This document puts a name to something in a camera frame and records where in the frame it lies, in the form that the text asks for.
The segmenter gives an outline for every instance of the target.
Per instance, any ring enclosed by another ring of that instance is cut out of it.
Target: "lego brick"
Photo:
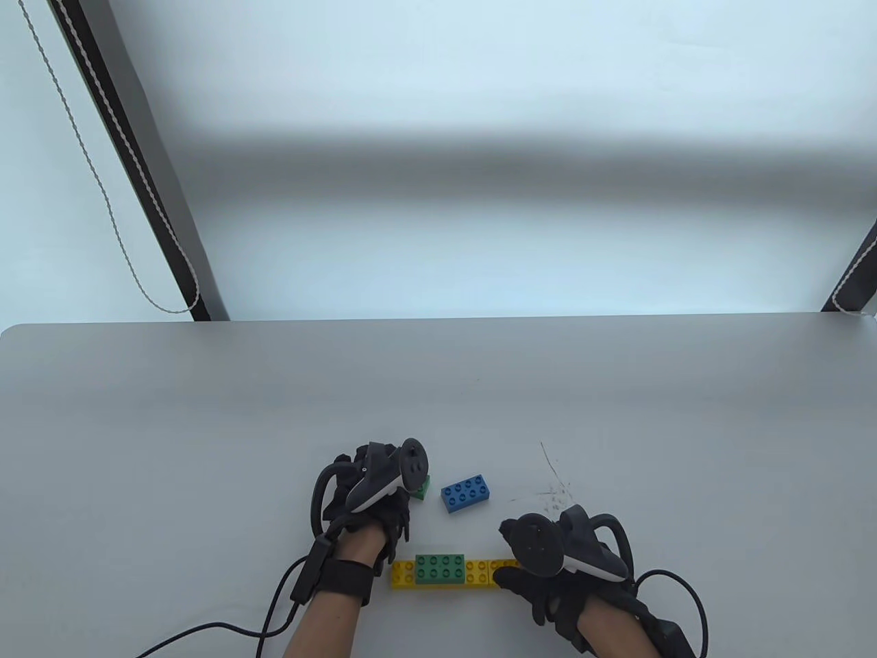
[[[466,560],[466,587],[496,587],[490,580],[490,562],[488,560]]]
[[[390,567],[389,586],[394,590],[414,590],[414,561],[396,560]]]
[[[441,499],[445,503],[448,514],[464,510],[469,505],[480,503],[490,498],[490,489],[481,475],[451,484],[441,491]]]
[[[499,587],[499,585],[497,585],[493,579],[493,574],[494,574],[494,572],[496,572],[497,569],[499,569],[500,567],[520,567],[520,566],[521,566],[521,563],[517,560],[491,560],[488,564],[488,576],[490,579],[489,587],[496,587],[496,588]]]
[[[430,488],[430,477],[426,476],[424,483],[420,485],[420,489],[411,494],[412,498],[423,500],[426,498],[426,490]]]
[[[414,582],[418,585],[462,585],[466,561],[462,555],[418,555],[414,559]]]

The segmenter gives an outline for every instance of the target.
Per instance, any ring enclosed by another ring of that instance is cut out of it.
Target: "wrist strap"
[[[372,596],[374,569],[361,562],[329,558],[323,563],[316,591],[333,591],[362,599],[368,605]]]

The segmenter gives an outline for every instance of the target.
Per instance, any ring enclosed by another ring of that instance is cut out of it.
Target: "white wall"
[[[233,318],[814,311],[877,4],[111,0]]]
[[[185,303],[50,10],[27,7],[146,290]],[[191,319],[140,295],[17,3],[0,4],[0,332],[31,322]]]

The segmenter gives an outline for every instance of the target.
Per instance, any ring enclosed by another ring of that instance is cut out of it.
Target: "green lego brick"
[[[418,585],[462,585],[466,582],[466,560],[462,555],[417,555],[414,580]]]
[[[423,500],[426,498],[426,490],[430,488],[430,477],[426,476],[424,483],[420,485],[420,489],[411,494],[412,498]]]

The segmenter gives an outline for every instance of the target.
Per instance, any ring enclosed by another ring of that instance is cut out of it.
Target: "wrist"
[[[338,560],[349,560],[373,566],[387,543],[387,535],[377,524],[365,526],[355,533],[345,532],[335,548]]]

